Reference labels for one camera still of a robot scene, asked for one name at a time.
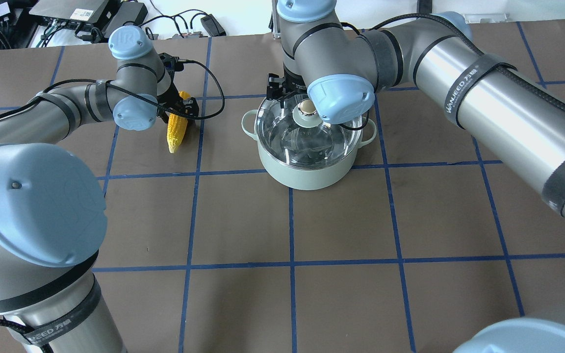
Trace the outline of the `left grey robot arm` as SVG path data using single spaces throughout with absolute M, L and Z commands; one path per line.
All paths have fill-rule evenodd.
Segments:
M 58 142 L 114 122 L 146 130 L 198 118 L 174 83 L 187 60 L 157 53 L 137 26 L 108 39 L 114 80 L 52 83 L 0 114 L 0 327 L 28 353 L 125 353 L 92 268 L 107 232 L 96 175 Z

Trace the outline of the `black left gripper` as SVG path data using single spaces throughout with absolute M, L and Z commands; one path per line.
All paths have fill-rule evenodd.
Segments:
M 175 110 L 187 119 L 199 119 L 200 107 L 195 98 L 182 98 L 175 86 L 170 74 L 164 74 L 157 84 L 157 103 L 166 109 Z M 158 117 L 165 123 L 169 123 L 170 116 L 167 112 L 159 111 Z

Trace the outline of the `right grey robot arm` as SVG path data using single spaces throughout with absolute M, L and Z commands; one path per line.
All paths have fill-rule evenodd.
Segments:
M 375 94 L 413 83 L 565 218 L 565 102 L 474 45 L 458 13 L 402 14 L 349 38 L 335 8 L 334 0 L 273 2 L 283 87 L 298 83 L 320 122 L 350 122 Z

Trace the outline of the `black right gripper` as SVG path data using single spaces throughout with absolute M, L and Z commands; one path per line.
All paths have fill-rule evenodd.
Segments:
M 294 73 L 287 66 L 283 66 L 283 75 L 269 73 L 267 76 L 265 98 L 267 100 L 278 100 L 280 109 L 287 107 L 287 100 L 294 95 L 306 95 L 307 85 L 302 76 Z

